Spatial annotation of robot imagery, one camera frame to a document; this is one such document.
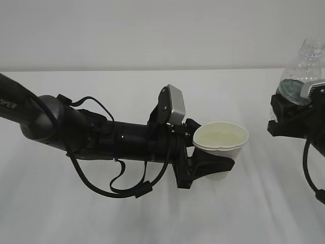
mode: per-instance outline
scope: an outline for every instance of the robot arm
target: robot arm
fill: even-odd
[[[271,105],[277,121],[269,121],[268,131],[272,136],[306,139],[303,154],[304,174],[316,198],[325,204],[325,191],[315,186],[307,167],[310,144],[325,157],[325,80],[307,82],[302,87],[300,96],[310,99],[311,103],[300,106],[286,100],[281,94],[272,96]]]
[[[73,108],[87,99],[94,100],[105,109],[92,97],[76,103],[63,95],[57,98],[49,95],[37,97],[16,81],[0,74],[0,116],[19,123],[28,139],[66,151],[82,181],[101,195],[140,197],[152,191],[168,164],[173,166],[177,187],[189,189],[195,179],[229,171],[235,163],[232,159],[210,155],[197,148],[188,157],[186,148],[193,146],[193,135],[200,125],[189,118],[182,123],[185,117],[182,92],[171,85],[161,90],[147,125],[117,122],[106,109],[112,121],[103,115]],[[115,192],[111,193],[91,184],[77,159],[115,159],[121,163],[121,174],[125,165],[119,159],[144,161],[145,165],[147,162],[163,162],[164,165],[152,182],[144,181],[143,177],[135,187],[119,191],[111,188]]]

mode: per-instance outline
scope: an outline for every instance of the paper cup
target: paper cup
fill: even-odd
[[[239,125],[214,122],[197,129],[193,145],[206,153],[235,160],[248,140],[248,132]]]

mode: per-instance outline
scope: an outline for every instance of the white tablecloth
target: white tablecloth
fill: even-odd
[[[0,243],[325,243],[325,206],[303,176],[304,140],[267,132],[281,70],[5,74],[37,95],[94,96],[117,121],[140,124],[170,83],[183,91],[186,117],[201,124],[234,122],[250,138],[222,181],[204,177],[190,190],[177,189],[168,167],[150,194],[110,199],[84,186],[63,151],[25,139],[17,124],[0,119]],[[93,102],[83,107],[105,114]],[[311,149],[310,173],[318,187],[325,187],[323,162]],[[120,170],[113,161],[80,164],[91,182],[107,190]],[[150,163],[147,178],[161,166]],[[143,163],[127,161],[117,187],[134,185],[142,172]]]

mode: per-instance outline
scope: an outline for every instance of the cylindrical joint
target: cylindrical joint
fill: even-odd
[[[87,143],[90,126],[85,116],[78,110],[62,104],[53,96],[40,96],[40,99],[52,111],[63,129],[64,135],[73,150],[78,150]],[[65,150],[57,129],[53,126],[46,113],[41,112],[34,123],[20,125],[25,137],[49,146]]]
[[[112,128],[112,122],[107,121],[107,126]],[[171,144],[171,163],[179,157],[179,139],[171,135],[169,140],[171,127],[168,125],[161,126],[157,133],[150,138],[149,126],[116,121],[112,135],[108,138],[103,136],[97,149],[99,153],[111,153],[115,158],[163,162]]]

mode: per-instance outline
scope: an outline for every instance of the water in bottle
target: water in bottle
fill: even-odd
[[[306,82],[321,79],[320,58],[323,48],[321,40],[306,39],[298,57],[283,71],[277,93],[297,105],[308,105],[311,101],[301,98],[300,91]]]

